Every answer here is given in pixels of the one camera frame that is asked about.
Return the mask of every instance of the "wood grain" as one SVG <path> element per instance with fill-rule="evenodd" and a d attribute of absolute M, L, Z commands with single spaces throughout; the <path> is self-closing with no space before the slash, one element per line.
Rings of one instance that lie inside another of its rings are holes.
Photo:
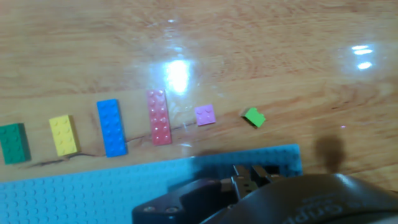
<path fill-rule="evenodd" d="M 32 160 L 0 157 L 0 181 L 298 143 L 307 174 L 397 190 L 397 12 L 395 0 L 1 0 L 0 125 L 25 123 Z M 151 88 L 166 89 L 172 145 L 151 143 Z M 109 98 L 129 148 L 110 159 L 95 105 Z M 217 123 L 198 127 L 194 108 L 210 103 Z M 248 106 L 264 126 L 239 117 Z M 57 157 L 49 119 L 64 114 L 82 153 Z"/>

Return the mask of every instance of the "lego baseplate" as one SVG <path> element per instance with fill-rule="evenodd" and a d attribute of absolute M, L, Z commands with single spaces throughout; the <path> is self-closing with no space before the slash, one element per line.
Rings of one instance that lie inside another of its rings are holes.
<path fill-rule="evenodd" d="M 137 205 L 193 180 L 224 179 L 233 165 L 280 166 L 302 175 L 296 144 L 0 184 L 0 223 L 131 224 Z"/>

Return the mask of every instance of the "green lego brick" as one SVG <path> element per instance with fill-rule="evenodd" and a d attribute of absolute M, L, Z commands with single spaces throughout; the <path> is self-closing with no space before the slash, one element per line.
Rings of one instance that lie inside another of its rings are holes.
<path fill-rule="evenodd" d="M 256 108 L 249 108 L 242 117 L 246 118 L 247 121 L 260 128 L 263 122 L 266 121 L 266 118 L 263 114 L 260 114 Z"/>
<path fill-rule="evenodd" d="M 6 165 L 30 160 L 24 124 L 1 126 L 0 141 Z"/>

